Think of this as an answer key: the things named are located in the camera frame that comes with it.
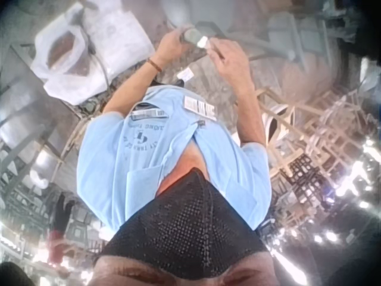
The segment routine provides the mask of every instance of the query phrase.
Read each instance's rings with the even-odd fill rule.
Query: white plastic bag
[[[88,41],[80,26],[70,24],[83,6],[74,4],[65,14],[41,30],[35,39],[36,56],[31,69],[41,79],[66,74],[81,60],[88,57]],[[62,50],[63,42],[67,49]]]
[[[83,6],[74,4],[64,15],[58,17],[36,37],[36,58],[31,66],[34,73],[46,79],[46,92],[71,105],[81,104],[88,98],[107,90],[106,77],[110,83],[121,72],[147,59],[155,52],[147,34],[131,12],[124,12],[119,0],[88,0],[97,7],[85,8],[82,25],[71,25]],[[47,64],[49,47],[65,33],[74,37],[73,49],[60,58],[53,68]],[[106,70],[93,55],[88,55],[88,38]],[[88,57],[87,75],[72,72],[73,67]]]

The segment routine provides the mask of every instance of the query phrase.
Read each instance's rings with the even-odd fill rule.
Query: red object
[[[48,250],[49,258],[48,262],[54,264],[61,264],[64,257],[64,250],[68,248],[66,244],[56,245],[54,242],[57,240],[63,240],[64,234],[60,231],[51,231],[48,237]]]

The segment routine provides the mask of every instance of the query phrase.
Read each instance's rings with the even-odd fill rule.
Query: white tag
[[[178,79],[182,79],[184,80],[184,82],[187,82],[188,80],[190,80],[192,77],[194,77],[195,75],[193,74],[191,68],[187,67],[186,69],[184,69],[183,71],[181,71],[178,75],[177,75],[177,78]]]
[[[198,115],[217,121],[215,106],[206,102],[185,96],[184,108]]]
[[[168,115],[166,115],[166,113],[159,108],[135,110],[131,112],[130,116],[132,120],[140,120],[147,118],[168,118]]]

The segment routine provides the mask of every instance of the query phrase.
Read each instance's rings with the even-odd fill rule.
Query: forehead
[[[226,273],[209,279],[187,281],[167,272],[124,257],[101,257],[90,286],[151,285],[278,285],[268,253],[253,254],[233,265]]]

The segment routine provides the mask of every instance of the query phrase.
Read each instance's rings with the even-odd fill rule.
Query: shirt pocket
[[[155,166],[127,173],[126,221],[155,198],[160,185],[162,166]]]

